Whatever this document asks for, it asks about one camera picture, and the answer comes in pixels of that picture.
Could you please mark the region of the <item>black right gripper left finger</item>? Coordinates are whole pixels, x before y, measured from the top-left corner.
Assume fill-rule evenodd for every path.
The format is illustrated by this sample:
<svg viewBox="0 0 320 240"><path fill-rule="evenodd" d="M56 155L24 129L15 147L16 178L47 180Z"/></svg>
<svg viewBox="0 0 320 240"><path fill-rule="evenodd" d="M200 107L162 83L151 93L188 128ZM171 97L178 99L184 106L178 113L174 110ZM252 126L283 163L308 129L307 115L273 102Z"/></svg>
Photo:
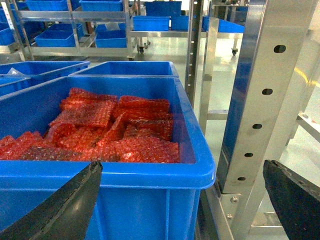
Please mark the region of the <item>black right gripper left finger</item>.
<svg viewBox="0 0 320 240"><path fill-rule="evenodd" d="M103 166L94 161L25 216L2 240L83 240L97 201Z"/></svg>

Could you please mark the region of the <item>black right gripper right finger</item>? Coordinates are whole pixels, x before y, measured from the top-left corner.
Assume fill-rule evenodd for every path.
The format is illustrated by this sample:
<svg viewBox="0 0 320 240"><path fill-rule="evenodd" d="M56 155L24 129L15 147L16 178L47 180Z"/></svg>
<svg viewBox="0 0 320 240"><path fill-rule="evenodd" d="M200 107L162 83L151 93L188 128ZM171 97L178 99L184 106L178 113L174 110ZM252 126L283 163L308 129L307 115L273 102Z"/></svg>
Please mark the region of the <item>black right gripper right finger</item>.
<svg viewBox="0 0 320 240"><path fill-rule="evenodd" d="M263 178L275 213L290 240L320 238L320 188L276 160L265 160Z"/></svg>

